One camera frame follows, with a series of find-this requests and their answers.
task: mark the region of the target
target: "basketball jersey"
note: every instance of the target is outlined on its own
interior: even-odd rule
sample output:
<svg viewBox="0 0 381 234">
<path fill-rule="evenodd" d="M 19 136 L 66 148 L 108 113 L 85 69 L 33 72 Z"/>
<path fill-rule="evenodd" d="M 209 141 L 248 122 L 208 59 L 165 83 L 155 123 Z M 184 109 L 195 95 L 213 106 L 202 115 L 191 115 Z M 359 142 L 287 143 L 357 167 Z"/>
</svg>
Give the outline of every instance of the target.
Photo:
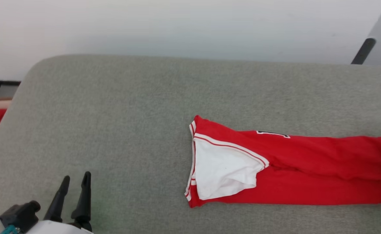
<svg viewBox="0 0 381 234">
<path fill-rule="evenodd" d="M 207 202 L 381 203 L 381 137 L 235 131 L 196 116 L 185 196 Z"/>
</svg>

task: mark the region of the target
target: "white stripe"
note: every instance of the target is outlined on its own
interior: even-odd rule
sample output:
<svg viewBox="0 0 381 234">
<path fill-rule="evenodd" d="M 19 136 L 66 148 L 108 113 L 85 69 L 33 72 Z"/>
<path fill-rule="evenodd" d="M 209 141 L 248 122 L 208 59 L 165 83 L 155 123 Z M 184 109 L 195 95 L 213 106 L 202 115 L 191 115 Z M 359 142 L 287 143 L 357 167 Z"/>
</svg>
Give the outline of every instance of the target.
<svg viewBox="0 0 381 234">
<path fill-rule="evenodd" d="M 187 199 L 187 201 L 192 200 L 192 195 L 190 195 L 190 193 L 189 193 L 189 195 L 186 197 L 186 199 Z"/>
<path fill-rule="evenodd" d="M 196 122 L 194 120 L 192 121 L 192 126 L 193 126 L 193 130 L 196 132 Z"/>
<path fill-rule="evenodd" d="M 193 121 L 192 124 L 189 125 L 190 134 L 192 135 L 192 137 L 193 137 L 193 130 L 192 130 L 193 124 L 195 124 L 195 121 Z M 193 141 L 192 141 L 192 168 L 190 169 L 189 180 L 187 181 L 187 186 L 186 186 L 186 190 L 185 190 L 184 194 L 186 194 L 187 192 L 190 193 L 190 190 L 189 190 L 190 189 L 190 181 L 192 180 L 192 176 L 193 177 L 195 176 L 195 175 L 192 175 L 194 165 L 195 165 L 195 145 L 193 144 Z"/>
<path fill-rule="evenodd" d="M 265 165 L 264 165 L 265 168 L 269 166 L 269 161 L 268 161 L 265 157 L 263 157 L 263 156 L 261 156 L 261 155 L 255 153 L 254 151 L 251 151 L 251 150 L 249 150 L 249 149 L 247 149 L 247 148 L 244 148 L 244 147 L 242 147 L 241 145 L 237 145 L 237 144 L 234 144 L 234 143 L 231 143 L 231 142 L 218 141 L 218 140 L 216 140 L 216 139 L 213 139 L 213 138 L 210 137 L 210 136 L 203 135 L 203 134 L 199 134 L 199 133 L 195 133 L 195 136 L 196 136 L 196 137 L 199 137 L 199 138 L 202 138 L 202 139 L 205 139 L 205 140 L 208 140 L 208 141 L 210 141 L 210 142 L 212 142 L 212 143 L 214 143 L 214 144 L 217 144 L 217 145 L 226 145 L 226 146 L 231 146 L 231 147 L 240 149 L 240 150 L 241 150 L 241 153 L 244 153 L 244 154 L 247 154 L 247 153 L 244 152 L 244 151 L 246 151 L 246 152 L 248 152 L 248 153 L 254 155 L 255 157 L 257 157 L 257 158 L 255 158 L 255 157 L 252 157 L 251 155 L 248 154 L 248 156 L 250 156 L 251 158 L 257 160 L 259 163 L 261 163 L 261 160 L 262 160 L 262 161 L 265 163 Z"/>
</svg>

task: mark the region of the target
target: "gray cushion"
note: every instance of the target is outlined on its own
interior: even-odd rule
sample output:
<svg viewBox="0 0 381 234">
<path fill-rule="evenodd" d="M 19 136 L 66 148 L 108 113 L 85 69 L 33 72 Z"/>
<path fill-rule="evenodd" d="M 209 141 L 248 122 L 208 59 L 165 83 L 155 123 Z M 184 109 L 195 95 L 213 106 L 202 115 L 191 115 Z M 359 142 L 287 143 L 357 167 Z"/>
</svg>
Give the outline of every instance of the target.
<svg viewBox="0 0 381 234">
<path fill-rule="evenodd" d="M 71 222 L 89 170 L 96 234 L 381 233 L 381 204 L 190 209 L 188 125 L 196 114 L 236 130 L 381 136 L 381 68 L 101 55 L 44 60 L 0 125 L 0 214 L 37 200 L 43 218 L 70 175 L 62 217 Z"/>
</svg>

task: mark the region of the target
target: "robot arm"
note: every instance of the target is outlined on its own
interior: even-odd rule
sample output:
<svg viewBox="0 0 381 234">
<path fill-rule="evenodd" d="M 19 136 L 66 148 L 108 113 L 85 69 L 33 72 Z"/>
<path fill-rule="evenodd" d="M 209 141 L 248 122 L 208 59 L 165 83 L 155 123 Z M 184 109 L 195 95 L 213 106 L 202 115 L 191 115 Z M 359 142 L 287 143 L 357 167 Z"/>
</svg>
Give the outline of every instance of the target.
<svg viewBox="0 0 381 234">
<path fill-rule="evenodd" d="M 6 228 L 1 234 L 90 234 L 90 200 L 91 174 L 85 172 L 82 180 L 82 191 L 76 209 L 71 218 L 75 221 L 69 224 L 62 223 L 64 197 L 69 188 L 70 177 L 65 176 L 59 190 L 56 192 L 43 221 L 38 221 L 36 212 L 40 204 L 30 201 L 24 205 L 14 205 L 0 216 L 0 221 Z"/>
</svg>

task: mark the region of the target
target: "white wall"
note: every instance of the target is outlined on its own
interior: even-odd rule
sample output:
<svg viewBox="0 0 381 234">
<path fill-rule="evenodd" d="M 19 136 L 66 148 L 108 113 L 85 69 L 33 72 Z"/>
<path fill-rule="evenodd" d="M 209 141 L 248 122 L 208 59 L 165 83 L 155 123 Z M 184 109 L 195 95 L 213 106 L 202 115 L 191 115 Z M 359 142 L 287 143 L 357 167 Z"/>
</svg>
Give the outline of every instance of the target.
<svg viewBox="0 0 381 234">
<path fill-rule="evenodd" d="M 348 64 L 381 0 L 0 0 L 0 80 L 54 55 Z"/>
</svg>

